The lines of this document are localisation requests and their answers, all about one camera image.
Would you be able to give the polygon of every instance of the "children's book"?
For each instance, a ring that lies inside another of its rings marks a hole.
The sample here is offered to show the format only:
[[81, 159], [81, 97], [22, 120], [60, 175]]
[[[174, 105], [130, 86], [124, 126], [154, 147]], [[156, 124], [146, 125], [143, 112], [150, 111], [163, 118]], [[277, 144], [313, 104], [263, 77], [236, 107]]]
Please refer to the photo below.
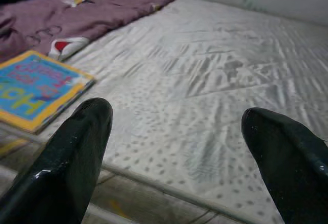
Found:
[[37, 133], [94, 83], [89, 74], [27, 51], [0, 64], [0, 119]]

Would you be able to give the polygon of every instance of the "purple blanket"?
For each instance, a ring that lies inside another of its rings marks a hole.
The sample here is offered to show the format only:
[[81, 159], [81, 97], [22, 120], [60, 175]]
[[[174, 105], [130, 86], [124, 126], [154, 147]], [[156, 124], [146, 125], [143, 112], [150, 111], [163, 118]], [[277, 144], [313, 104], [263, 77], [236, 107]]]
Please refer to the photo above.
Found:
[[33, 49], [63, 60], [173, 0], [30, 0], [0, 11], [0, 62]]

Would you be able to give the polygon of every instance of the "patterned mattress fabric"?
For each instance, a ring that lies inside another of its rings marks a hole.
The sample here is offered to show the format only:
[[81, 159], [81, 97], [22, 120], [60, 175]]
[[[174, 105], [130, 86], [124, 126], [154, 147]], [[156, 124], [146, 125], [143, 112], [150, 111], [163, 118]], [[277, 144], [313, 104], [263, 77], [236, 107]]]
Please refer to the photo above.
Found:
[[240, 130], [250, 107], [327, 139], [328, 28], [201, 0], [176, 0], [108, 33], [67, 63], [114, 109], [104, 162], [283, 223]]

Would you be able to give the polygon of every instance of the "yellow lettering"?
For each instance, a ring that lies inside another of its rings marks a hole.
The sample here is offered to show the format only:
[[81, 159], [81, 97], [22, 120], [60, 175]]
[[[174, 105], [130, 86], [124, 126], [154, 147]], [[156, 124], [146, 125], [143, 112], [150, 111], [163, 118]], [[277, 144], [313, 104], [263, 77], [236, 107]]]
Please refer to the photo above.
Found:
[[17, 99], [25, 93], [23, 88], [11, 87], [5, 90], [1, 97], [6, 99]]
[[35, 110], [37, 110], [41, 105], [43, 105], [45, 103], [45, 101], [39, 100], [39, 101], [36, 101], [36, 102], [32, 103], [32, 102], [30, 102], [30, 99], [32, 97], [33, 97], [33, 94], [29, 94], [29, 95], [24, 96], [22, 99], [16, 101], [11, 106], [11, 108], [17, 109], [21, 105], [27, 105], [30, 108], [25, 112], [25, 114], [26, 115], [33, 114]]

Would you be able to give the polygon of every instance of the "mattress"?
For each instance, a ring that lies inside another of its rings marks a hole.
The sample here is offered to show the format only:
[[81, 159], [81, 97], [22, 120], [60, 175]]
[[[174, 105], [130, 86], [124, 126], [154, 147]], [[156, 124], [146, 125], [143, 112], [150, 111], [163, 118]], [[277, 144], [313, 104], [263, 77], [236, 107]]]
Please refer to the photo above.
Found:
[[327, 57], [328, 28], [176, 0], [67, 61], [98, 82], [41, 136], [82, 101], [103, 97], [114, 110], [104, 162], [283, 223], [242, 138], [241, 116], [270, 109], [328, 139]]

